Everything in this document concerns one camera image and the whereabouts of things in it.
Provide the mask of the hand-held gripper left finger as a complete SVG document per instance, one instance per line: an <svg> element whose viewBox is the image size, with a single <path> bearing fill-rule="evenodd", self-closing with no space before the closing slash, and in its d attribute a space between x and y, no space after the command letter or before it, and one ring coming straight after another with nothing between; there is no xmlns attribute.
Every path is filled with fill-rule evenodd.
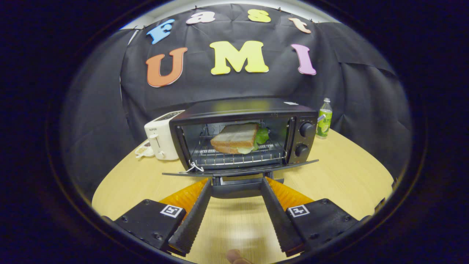
<svg viewBox="0 0 469 264"><path fill-rule="evenodd" d="M114 224L151 247L184 257L201 226L211 188L203 179L158 202L144 199Z"/></svg>

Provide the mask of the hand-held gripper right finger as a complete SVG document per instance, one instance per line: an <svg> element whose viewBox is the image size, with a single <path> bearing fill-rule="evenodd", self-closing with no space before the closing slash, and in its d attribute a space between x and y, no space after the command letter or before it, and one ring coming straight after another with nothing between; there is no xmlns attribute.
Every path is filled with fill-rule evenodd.
<svg viewBox="0 0 469 264"><path fill-rule="evenodd" d="M262 180L260 192L287 257L325 252L359 228L359 220L330 199L314 201L270 178Z"/></svg>

